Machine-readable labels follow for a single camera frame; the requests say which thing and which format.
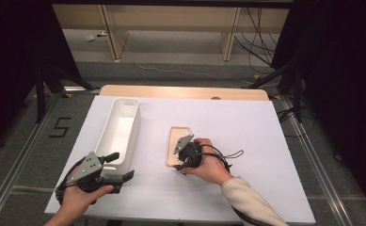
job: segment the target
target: white plastic container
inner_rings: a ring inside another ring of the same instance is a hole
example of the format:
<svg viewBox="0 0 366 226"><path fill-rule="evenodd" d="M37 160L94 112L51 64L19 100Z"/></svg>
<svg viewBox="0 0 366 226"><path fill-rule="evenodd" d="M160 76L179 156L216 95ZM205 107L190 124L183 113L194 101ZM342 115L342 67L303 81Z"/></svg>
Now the white plastic container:
<svg viewBox="0 0 366 226"><path fill-rule="evenodd" d="M103 175L121 176L130 171L140 121L137 99L120 98L114 101L95 153L99 157L119 153L119 159L104 163Z"/></svg>

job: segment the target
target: person's right hand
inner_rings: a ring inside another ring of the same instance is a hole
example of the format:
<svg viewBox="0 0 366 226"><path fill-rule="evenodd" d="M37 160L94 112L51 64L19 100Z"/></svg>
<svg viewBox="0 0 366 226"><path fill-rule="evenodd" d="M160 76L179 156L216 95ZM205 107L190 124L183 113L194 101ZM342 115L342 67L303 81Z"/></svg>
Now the person's right hand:
<svg viewBox="0 0 366 226"><path fill-rule="evenodd" d="M212 145L212 141L208 138L196 138L195 142L200 145ZM215 153L209 146L202 146L203 153ZM202 162L197 168L184 168L181 173L197 175L203 180L222 185L233 176L224 168L219 159L213 156L203 155Z"/></svg>

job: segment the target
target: white sleeve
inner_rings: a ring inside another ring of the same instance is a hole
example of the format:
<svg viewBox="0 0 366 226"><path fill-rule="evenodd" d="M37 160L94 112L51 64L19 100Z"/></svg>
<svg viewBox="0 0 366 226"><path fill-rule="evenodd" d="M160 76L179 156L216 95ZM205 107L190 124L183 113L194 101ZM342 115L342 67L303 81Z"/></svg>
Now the white sleeve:
<svg viewBox="0 0 366 226"><path fill-rule="evenodd" d="M288 225L243 178L229 179L221 191L245 225Z"/></svg>

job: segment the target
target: hand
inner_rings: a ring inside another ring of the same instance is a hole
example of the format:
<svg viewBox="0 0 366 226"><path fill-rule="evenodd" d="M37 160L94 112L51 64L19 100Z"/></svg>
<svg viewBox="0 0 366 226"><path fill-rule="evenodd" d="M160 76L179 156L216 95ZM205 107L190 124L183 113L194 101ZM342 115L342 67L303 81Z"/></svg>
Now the hand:
<svg viewBox="0 0 366 226"><path fill-rule="evenodd" d="M195 142L200 145L212 145L212 141L208 138L196 138ZM203 153L215 153L209 146L202 146ZM219 159L209 155L202 156L202 162L197 168L184 168L181 173L193 174L202 178L203 180L222 185L224 182L232 178L233 176L224 168Z"/></svg>
<svg viewBox="0 0 366 226"><path fill-rule="evenodd" d="M91 193L87 193L81 190L79 186L67 187L63 196L62 205L45 225L61 226L73 224L87 211L92 202L108 194L113 188L113 186L102 186Z"/></svg>

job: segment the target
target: white table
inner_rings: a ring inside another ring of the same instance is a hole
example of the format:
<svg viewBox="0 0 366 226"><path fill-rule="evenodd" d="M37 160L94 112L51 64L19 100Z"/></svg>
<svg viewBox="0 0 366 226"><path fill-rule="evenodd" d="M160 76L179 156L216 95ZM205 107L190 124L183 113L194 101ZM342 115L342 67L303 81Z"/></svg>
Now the white table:
<svg viewBox="0 0 366 226"><path fill-rule="evenodd" d="M60 176L95 150L115 96L97 96L71 156ZM196 137L208 137L229 159L231 172L245 178L290 223L315 222L294 162L269 101L139 98L141 124L131 163L135 176L120 194L106 195L86 211L108 219L235 223L240 219L219 186L184 176L166 165L171 126L189 126ZM54 214L52 196L45 210Z"/></svg>

